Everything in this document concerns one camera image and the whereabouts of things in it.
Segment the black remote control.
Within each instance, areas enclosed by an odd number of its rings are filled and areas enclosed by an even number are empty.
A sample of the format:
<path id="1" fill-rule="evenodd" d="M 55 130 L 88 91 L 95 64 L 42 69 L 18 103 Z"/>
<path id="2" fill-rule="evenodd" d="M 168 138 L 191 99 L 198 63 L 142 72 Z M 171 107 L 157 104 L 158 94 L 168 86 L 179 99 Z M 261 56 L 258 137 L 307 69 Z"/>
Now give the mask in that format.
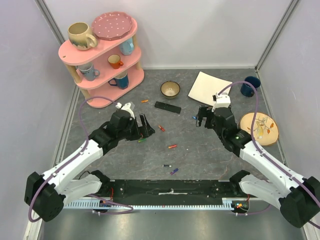
<path id="1" fill-rule="evenodd" d="M 175 105 L 171 105 L 171 104 L 167 104 L 159 101 L 155 102 L 154 107 L 157 109 L 165 110 L 165 111 L 176 113 L 176 114 L 180 114 L 182 110 L 182 108 L 179 106 L 175 106 Z"/>

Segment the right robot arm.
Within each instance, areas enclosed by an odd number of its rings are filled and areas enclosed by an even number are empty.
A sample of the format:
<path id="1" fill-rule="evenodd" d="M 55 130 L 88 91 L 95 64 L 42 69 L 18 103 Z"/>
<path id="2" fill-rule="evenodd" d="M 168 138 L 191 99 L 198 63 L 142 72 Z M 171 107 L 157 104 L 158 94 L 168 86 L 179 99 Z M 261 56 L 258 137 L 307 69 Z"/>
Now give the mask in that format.
<path id="1" fill-rule="evenodd" d="M 233 196 L 247 194 L 269 203 L 296 228 L 310 223 L 320 212 L 319 180 L 294 172 L 253 141 L 248 132 L 238 128 L 230 107 L 200 106 L 196 117 L 197 126 L 205 120 L 205 128 L 215 131 L 225 149 L 267 178 L 259 180 L 248 171 L 239 171 L 230 178 Z"/>

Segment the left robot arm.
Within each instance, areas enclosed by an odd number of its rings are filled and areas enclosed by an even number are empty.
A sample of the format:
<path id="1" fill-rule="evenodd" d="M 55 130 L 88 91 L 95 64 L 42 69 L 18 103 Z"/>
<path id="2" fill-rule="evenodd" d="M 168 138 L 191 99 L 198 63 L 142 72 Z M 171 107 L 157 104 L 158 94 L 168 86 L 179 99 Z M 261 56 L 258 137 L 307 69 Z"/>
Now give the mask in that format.
<path id="1" fill-rule="evenodd" d="M 96 170 L 81 180 L 74 180 L 82 170 L 118 146 L 121 140 L 135 141 L 148 138 L 156 131 L 144 114 L 142 125 L 127 110 L 116 110 L 109 121 L 94 130 L 85 142 L 70 156 L 42 174 L 31 173 L 26 180 L 24 201 L 29 205 L 28 217 L 32 223 L 35 212 L 39 220 L 53 220 L 70 202 L 84 196 L 106 196 L 110 191 L 109 178 Z"/>

